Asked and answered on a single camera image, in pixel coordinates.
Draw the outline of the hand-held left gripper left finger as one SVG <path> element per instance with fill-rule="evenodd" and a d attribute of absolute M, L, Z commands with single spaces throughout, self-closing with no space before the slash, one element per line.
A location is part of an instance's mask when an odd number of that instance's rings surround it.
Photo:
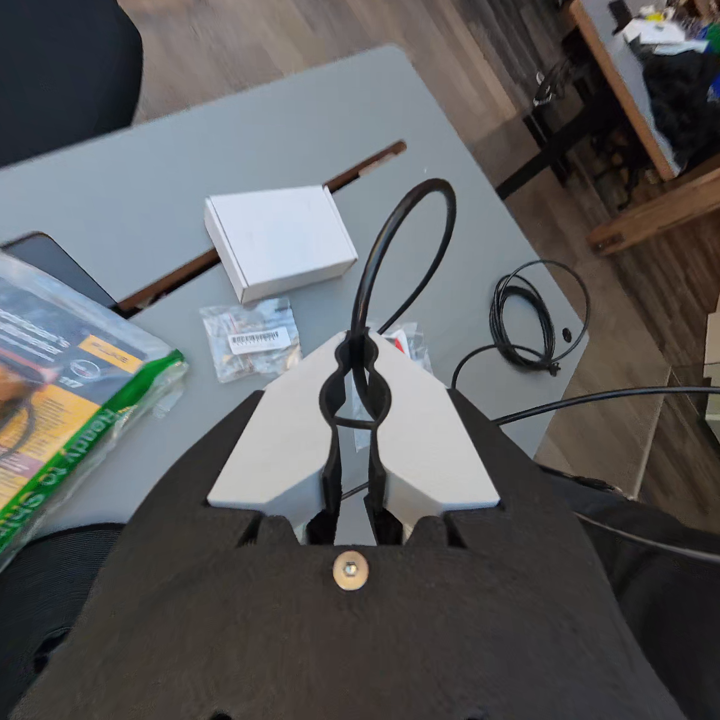
<path fill-rule="evenodd" d="M 284 517 L 302 544 L 334 543 L 343 494 L 336 415 L 344 403 L 341 332 L 260 393 L 208 504 Z"/>

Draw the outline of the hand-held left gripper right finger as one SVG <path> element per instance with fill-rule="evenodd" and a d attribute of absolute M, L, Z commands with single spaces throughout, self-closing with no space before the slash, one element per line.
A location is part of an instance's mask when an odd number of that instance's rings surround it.
<path fill-rule="evenodd" d="M 498 491 L 443 383 L 371 330 L 363 362 L 373 422 L 364 502 L 376 543 L 403 544 L 424 517 L 497 507 Z"/>

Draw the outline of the wood-edged grey desk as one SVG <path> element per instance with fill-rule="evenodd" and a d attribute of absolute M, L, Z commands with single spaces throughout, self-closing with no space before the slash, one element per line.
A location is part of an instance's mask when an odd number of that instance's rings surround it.
<path fill-rule="evenodd" d="M 558 161 L 599 126 L 600 119 L 608 116 L 611 103 L 615 102 L 669 190 L 593 229 L 587 238 L 589 247 L 607 257 L 718 210 L 719 156 L 680 178 L 680 167 L 672 158 L 671 147 L 654 125 L 641 63 L 622 36 L 613 34 L 615 24 L 609 1 L 572 1 L 568 13 L 598 64 L 607 88 L 553 134 L 535 157 L 496 187 L 500 199 L 507 199 Z"/>

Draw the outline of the small clear bag red parts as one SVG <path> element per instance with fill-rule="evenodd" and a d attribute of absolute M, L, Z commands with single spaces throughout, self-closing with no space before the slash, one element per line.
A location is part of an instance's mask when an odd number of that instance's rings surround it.
<path fill-rule="evenodd" d="M 398 322 L 382 337 L 427 373 L 434 375 L 423 331 L 417 322 Z"/>

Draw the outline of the small clear bag white label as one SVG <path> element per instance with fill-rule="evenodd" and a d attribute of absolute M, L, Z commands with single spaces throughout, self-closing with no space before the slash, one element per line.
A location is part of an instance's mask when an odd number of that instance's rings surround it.
<path fill-rule="evenodd" d="M 256 374 L 278 376 L 303 358 L 300 334 L 287 297 L 247 306 L 203 307 L 199 315 L 221 384 Z"/>

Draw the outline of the packaged yellow multimeter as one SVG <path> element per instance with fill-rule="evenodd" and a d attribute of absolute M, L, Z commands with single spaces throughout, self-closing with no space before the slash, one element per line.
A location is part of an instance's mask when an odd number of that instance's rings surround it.
<path fill-rule="evenodd" d="M 1 252 L 2 570 L 188 370 L 179 349 Z"/>

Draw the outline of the white cardboard mailer box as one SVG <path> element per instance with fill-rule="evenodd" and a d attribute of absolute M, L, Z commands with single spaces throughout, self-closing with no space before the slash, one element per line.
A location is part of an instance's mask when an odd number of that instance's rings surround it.
<path fill-rule="evenodd" d="M 342 276 L 358 260 L 327 186 L 209 196 L 204 226 L 241 305 Z"/>

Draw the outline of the person's dark clothing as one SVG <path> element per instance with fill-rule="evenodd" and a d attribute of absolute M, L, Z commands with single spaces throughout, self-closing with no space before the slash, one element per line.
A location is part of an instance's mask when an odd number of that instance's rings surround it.
<path fill-rule="evenodd" d="M 540 466 L 588 534 L 625 622 L 688 719 L 719 718 L 719 536 L 604 481 Z"/>

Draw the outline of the black cloth pile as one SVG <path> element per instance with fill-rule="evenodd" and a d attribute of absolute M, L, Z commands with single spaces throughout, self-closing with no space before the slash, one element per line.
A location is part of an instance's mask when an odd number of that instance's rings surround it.
<path fill-rule="evenodd" d="M 650 53 L 642 63 L 656 129 L 682 171 L 696 167 L 719 150 L 719 99 L 708 98 L 719 77 L 719 55 Z"/>

